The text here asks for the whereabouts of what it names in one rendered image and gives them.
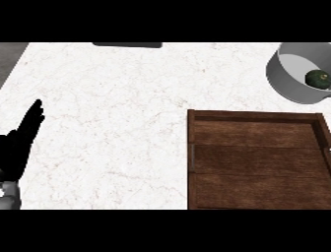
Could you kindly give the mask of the dark green squash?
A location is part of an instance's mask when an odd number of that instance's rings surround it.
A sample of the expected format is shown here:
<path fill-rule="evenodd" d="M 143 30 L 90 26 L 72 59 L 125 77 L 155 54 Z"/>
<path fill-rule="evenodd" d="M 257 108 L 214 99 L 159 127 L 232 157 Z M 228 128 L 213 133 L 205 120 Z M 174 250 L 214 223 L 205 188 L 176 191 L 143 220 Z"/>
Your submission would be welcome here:
<path fill-rule="evenodd" d="M 322 70 L 311 70 L 305 75 L 305 83 L 321 90 L 327 90 L 331 86 L 331 76 Z"/>

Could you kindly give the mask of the dark flat object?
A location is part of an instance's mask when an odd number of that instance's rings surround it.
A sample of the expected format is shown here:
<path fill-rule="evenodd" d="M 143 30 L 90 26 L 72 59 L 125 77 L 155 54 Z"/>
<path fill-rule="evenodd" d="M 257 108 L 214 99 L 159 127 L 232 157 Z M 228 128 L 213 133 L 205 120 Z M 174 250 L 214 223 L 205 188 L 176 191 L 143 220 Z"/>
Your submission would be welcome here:
<path fill-rule="evenodd" d="M 162 42 L 93 42 L 96 46 L 134 47 L 134 48 L 161 48 Z"/>

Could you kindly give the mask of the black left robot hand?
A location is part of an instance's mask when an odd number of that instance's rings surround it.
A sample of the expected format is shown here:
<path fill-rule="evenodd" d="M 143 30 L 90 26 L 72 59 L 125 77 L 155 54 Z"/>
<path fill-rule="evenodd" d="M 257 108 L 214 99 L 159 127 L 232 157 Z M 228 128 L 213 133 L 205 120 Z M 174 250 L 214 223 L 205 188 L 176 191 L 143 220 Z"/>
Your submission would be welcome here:
<path fill-rule="evenodd" d="M 19 127 L 7 135 L 0 135 L 0 183 L 17 182 L 23 176 L 43 121 L 41 100 L 38 99 L 23 116 Z"/>

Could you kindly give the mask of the grey metal pot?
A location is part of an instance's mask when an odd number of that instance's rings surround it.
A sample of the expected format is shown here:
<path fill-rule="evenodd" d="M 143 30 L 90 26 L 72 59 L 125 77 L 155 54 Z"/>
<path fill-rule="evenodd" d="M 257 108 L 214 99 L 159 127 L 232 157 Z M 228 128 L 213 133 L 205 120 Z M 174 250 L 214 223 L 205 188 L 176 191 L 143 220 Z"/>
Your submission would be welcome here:
<path fill-rule="evenodd" d="M 331 77 L 331 42 L 282 42 L 266 65 L 266 77 L 278 94 L 302 104 L 331 97 L 331 85 L 321 90 L 305 83 L 312 70 Z"/>

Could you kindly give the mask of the brown wooden tray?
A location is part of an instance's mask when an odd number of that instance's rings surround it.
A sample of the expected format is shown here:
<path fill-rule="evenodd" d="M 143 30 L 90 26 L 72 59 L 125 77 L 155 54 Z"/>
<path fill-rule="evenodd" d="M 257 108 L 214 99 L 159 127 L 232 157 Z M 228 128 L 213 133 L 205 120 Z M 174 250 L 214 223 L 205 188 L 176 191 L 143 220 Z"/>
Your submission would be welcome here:
<path fill-rule="evenodd" d="M 188 111 L 188 208 L 331 210 L 319 113 Z"/>

